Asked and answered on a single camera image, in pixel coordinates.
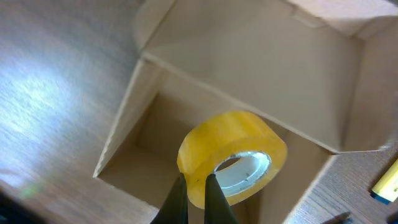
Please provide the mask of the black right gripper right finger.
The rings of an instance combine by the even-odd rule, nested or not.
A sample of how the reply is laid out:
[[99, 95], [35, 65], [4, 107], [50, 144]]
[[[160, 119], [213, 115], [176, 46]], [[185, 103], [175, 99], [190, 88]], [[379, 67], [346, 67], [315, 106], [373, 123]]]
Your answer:
[[215, 174], [206, 178], [205, 224], [238, 224]]

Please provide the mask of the yellow tape roll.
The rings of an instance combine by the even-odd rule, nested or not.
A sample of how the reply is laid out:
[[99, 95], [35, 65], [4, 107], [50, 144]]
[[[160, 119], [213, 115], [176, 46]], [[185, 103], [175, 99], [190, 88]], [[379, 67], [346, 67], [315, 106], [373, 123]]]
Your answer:
[[230, 205], [246, 200], [281, 170], [287, 146], [257, 115], [248, 111], [219, 114], [191, 130], [178, 150], [177, 165], [187, 181], [188, 198], [205, 207], [210, 174]]

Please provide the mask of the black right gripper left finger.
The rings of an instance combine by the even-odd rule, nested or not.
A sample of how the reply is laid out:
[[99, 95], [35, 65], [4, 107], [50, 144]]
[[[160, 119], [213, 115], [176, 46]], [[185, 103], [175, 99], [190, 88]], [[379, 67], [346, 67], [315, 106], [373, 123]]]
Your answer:
[[183, 173], [174, 182], [165, 202], [150, 224], [188, 224], [187, 183]]

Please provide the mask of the black clear ballpoint pen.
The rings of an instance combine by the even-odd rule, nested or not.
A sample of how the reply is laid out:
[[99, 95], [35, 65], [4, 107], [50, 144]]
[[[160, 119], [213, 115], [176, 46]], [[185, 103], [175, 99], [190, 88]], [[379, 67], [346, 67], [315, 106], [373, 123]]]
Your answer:
[[354, 220], [351, 217], [350, 212], [341, 213], [330, 220], [323, 222], [322, 224], [353, 224]]

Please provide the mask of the yellow highlighter marker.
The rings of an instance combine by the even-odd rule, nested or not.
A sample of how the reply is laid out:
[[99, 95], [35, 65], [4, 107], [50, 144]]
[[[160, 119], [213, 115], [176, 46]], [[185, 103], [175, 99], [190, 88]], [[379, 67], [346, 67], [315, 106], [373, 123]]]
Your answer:
[[398, 160], [386, 171], [376, 185], [371, 189], [371, 197], [389, 205], [397, 198], [397, 166]]

